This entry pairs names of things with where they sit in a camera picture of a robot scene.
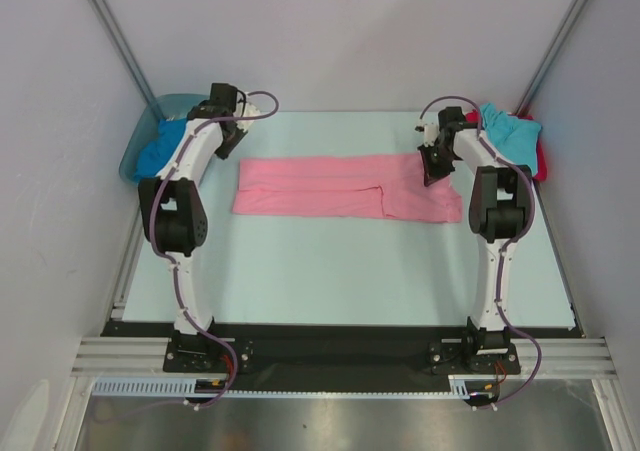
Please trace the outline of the pink t shirt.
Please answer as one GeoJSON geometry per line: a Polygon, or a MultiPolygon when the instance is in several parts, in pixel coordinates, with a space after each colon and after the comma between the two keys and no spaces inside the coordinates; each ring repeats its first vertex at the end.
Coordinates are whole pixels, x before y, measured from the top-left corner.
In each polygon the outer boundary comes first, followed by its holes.
{"type": "Polygon", "coordinates": [[[245,158],[232,211],[440,224],[460,222],[463,201],[447,178],[424,185],[417,153],[245,158]]]}

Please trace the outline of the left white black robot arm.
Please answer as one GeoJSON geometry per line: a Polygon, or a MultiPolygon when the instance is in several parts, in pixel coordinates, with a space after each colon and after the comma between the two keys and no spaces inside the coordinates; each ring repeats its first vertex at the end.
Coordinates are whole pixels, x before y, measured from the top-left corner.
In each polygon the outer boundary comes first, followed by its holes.
{"type": "Polygon", "coordinates": [[[145,238],[168,262],[178,306],[174,332],[183,337],[198,336],[213,322],[196,283],[194,253],[208,235],[199,184],[209,162],[228,158],[246,135],[247,126],[237,120],[247,111],[243,91],[214,83],[207,98],[187,106],[185,116],[160,122],[136,162],[145,238]]]}

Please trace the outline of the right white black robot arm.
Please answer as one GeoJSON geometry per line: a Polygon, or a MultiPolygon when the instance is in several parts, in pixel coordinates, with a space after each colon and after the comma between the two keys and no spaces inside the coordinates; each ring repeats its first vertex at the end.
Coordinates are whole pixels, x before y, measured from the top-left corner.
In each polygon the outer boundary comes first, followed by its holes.
{"type": "Polygon", "coordinates": [[[488,140],[481,113],[468,121],[460,107],[438,112],[436,126],[417,127],[424,185],[433,188],[465,164],[474,175],[468,222],[478,238],[479,268],[473,311],[461,339],[459,359],[473,372],[484,372],[510,354],[512,325],[508,313],[509,272],[518,242],[535,214],[531,171],[504,157],[488,140]]]}

